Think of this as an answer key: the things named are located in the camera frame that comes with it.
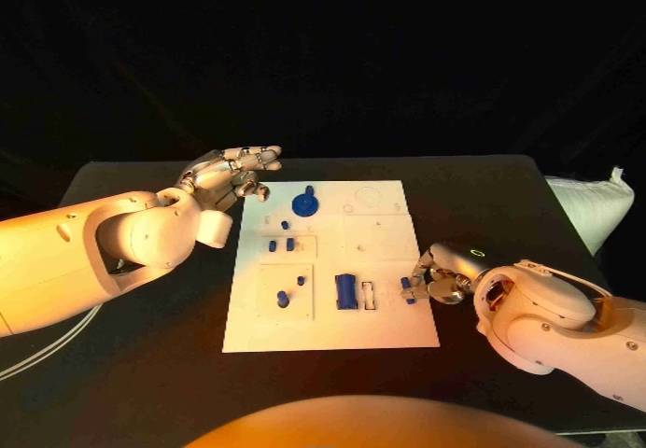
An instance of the dark curtain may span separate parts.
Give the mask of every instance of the dark curtain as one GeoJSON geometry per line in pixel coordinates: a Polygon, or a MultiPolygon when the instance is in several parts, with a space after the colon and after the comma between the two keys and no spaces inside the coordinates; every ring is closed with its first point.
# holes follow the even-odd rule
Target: dark curtain
{"type": "Polygon", "coordinates": [[[5,2],[2,217],[53,207],[87,161],[265,144],[520,153],[581,179],[618,164],[638,193],[641,10],[345,3],[5,2]]]}

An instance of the white robotic arm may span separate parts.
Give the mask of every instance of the white robotic arm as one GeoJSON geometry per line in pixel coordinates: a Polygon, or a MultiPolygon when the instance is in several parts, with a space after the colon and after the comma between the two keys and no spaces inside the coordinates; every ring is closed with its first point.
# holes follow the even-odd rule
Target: white robotic arm
{"type": "Polygon", "coordinates": [[[585,280],[521,260],[494,267],[477,249],[431,246],[402,279],[402,297],[458,303],[474,294],[477,331],[521,370],[568,372],[604,397],[646,412],[646,304],[612,297],[585,280]],[[423,285],[423,272],[432,282],[423,285]],[[595,290],[582,292],[555,274],[595,290]]]}
{"type": "Polygon", "coordinates": [[[110,196],[0,222],[0,336],[37,329],[168,273],[194,241],[223,247],[237,197],[269,197],[253,170],[279,147],[211,151],[175,186],[110,196]]]}

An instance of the black table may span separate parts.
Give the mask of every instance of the black table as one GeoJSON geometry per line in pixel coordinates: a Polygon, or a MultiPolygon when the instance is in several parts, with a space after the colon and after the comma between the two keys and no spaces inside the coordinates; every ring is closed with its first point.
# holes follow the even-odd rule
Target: black table
{"type": "MultiPolygon", "coordinates": [[[[555,196],[521,156],[282,160],[262,180],[400,179],[419,250],[487,246],[604,280],[555,196]]],[[[90,163],[61,205],[172,184],[183,162],[90,163]]],[[[221,354],[242,202],[227,246],[196,245],[174,272],[103,305],[67,346],[0,383],[11,446],[175,446],[276,404],[344,394],[438,399],[555,432],[644,429],[646,413],[568,374],[517,370],[474,330],[469,301],[432,301],[439,348],[221,354]]],[[[79,317],[0,340],[8,366],[79,317]]]]}

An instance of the white puzzle board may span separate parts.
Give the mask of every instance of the white puzzle board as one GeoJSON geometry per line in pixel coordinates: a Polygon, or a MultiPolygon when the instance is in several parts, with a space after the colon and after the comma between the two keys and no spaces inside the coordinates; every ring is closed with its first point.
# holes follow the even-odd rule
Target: white puzzle board
{"type": "Polygon", "coordinates": [[[221,351],[438,347],[429,302],[409,305],[399,295],[400,277],[419,258],[400,182],[266,186],[265,203],[245,200],[221,351]],[[318,210],[299,217],[292,198],[308,185],[318,210]],[[286,238],[294,238],[292,251],[286,238]],[[335,309],[334,276],[343,273],[356,277],[356,310],[335,309]],[[363,282],[371,282],[371,296],[363,282]],[[285,308],[276,305],[279,290],[289,298],[285,308]],[[373,310],[364,309],[366,295],[373,310]]]}

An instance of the robotic hand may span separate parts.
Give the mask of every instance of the robotic hand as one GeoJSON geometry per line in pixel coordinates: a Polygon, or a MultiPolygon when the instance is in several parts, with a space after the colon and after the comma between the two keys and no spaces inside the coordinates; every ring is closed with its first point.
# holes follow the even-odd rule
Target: robotic hand
{"type": "Polygon", "coordinates": [[[211,151],[174,187],[131,191],[0,222],[0,336],[37,329],[168,273],[194,241],[223,247],[237,197],[269,189],[279,147],[211,151]]]}
{"type": "Polygon", "coordinates": [[[646,412],[646,304],[527,260],[490,261],[467,246],[435,243],[402,279],[407,303],[458,303],[474,294],[477,331],[501,357],[529,373],[568,372],[604,397],[646,412]],[[432,282],[425,285],[423,273],[432,282]],[[553,274],[589,287],[582,292],[553,274]]]}

